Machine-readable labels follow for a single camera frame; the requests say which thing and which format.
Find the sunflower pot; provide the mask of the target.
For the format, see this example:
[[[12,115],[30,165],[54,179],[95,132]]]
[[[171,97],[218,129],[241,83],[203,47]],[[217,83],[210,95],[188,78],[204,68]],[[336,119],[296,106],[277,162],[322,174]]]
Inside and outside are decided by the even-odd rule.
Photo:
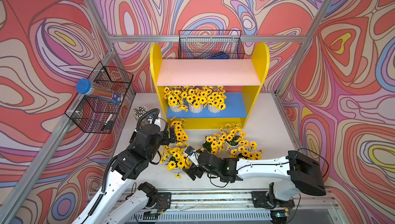
[[[192,166],[190,159],[184,154],[182,147],[170,147],[164,145],[160,151],[160,164],[163,164],[166,169],[172,173],[176,178],[182,177],[182,172]]]
[[[209,86],[207,89],[207,103],[206,106],[208,111],[217,114],[220,111],[226,109],[225,100],[227,96],[225,95],[225,89],[223,86]]]
[[[225,134],[219,135],[214,134],[213,136],[207,136],[202,147],[210,154],[217,155],[220,152],[225,151]]]
[[[185,98],[188,110],[193,114],[203,111],[207,104],[208,92],[203,87],[189,87]]]
[[[170,127],[174,128],[175,143],[177,146],[187,146],[188,135],[184,130],[185,119],[176,119],[175,117],[170,120]]]
[[[240,143],[243,143],[244,138],[247,136],[238,123],[232,125],[226,124],[219,131],[219,139],[225,143],[226,150],[236,149]]]
[[[188,95],[187,86],[166,86],[164,87],[164,99],[167,101],[170,110],[174,113],[187,112],[185,99]]]
[[[262,150],[258,150],[258,144],[248,140],[240,140],[239,146],[230,152],[231,158],[241,158],[246,160],[260,160],[262,159],[261,156]]]

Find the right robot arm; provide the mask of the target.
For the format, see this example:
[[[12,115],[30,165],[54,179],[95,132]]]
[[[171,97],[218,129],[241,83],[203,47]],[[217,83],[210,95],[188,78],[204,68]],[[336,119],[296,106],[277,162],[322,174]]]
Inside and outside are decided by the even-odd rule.
[[[293,208],[293,198],[298,194],[327,194],[320,164],[298,151],[289,151],[284,157],[269,160],[221,159],[190,146],[184,155],[191,161],[185,172],[192,180],[201,178],[203,174],[207,174],[209,179],[219,178],[226,184],[253,178],[276,178],[277,182],[270,183],[268,191],[252,192],[257,208]]]

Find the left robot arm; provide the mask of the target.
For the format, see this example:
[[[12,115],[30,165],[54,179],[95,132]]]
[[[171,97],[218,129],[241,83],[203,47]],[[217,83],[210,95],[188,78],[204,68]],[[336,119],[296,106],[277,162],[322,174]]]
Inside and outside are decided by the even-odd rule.
[[[102,184],[94,198],[75,224],[124,224],[144,208],[156,206],[157,189],[150,183],[141,183],[119,207],[114,208],[124,191],[134,184],[139,175],[155,165],[159,148],[175,142],[173,129],[160,127],[160,110],[151,109],[137,121],[129,146],[114,156],[106,166]]]

